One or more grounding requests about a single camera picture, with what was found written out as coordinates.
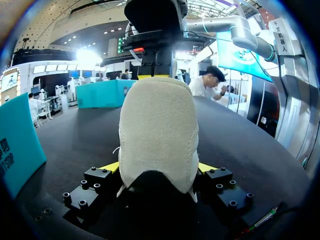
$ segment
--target black mat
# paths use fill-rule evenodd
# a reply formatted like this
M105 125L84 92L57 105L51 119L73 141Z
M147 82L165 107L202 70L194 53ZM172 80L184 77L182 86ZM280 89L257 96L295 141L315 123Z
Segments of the black mat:
M255 194L256 202L284 201L293 207L302 200L310 181L275 139L213 101L195 97L194 102L202 163L232 171L237 183ZM88 168L117 161L118 152L115 155L112 152L119 146L120 111L120 108L71 109L39 128L36 132L47 163L39 173L42 181L27 184L40 185L42 192L62 203L62 193L76 188ZM206 227L209 233L213 226Z

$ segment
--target white shirt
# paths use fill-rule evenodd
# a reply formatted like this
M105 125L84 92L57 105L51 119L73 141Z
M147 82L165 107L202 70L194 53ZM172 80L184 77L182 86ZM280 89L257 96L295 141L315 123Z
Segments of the white shirt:
M42 101L33 98L29 99L29 108L32 121L35 121L38 118L38 110L41 107L41 104Z
M213 87L205 87L202 77L203 76L198 76L191 80L189 84L191 93L193 96L201 96L208 99L213 99L219 93L217 93L217 91Z

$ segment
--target gray pillar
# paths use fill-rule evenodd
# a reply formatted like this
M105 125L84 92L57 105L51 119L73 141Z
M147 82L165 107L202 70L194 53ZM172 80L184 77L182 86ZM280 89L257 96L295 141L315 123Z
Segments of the gray pillar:
M118 51L118 39L112 38L108 43L108 58L116 57Z

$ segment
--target teal box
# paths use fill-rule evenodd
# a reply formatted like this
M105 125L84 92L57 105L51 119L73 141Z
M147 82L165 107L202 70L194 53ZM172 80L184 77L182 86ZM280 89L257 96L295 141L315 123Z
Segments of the teal box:
M28 94L0 106L0 177L14 199L46 161L33 126Z
M75 88L78 108L118 108L135 80L110 80L80 85Z

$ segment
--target white fuzzy shoe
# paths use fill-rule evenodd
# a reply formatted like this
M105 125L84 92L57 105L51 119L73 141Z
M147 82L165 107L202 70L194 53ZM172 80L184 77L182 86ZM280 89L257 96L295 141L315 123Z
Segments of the white fuzzy shoe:
M145 171L163 173L189 192L198 170L198 123L187 85L169 77L137 81L123 103L119 123L119 170L124 188Z

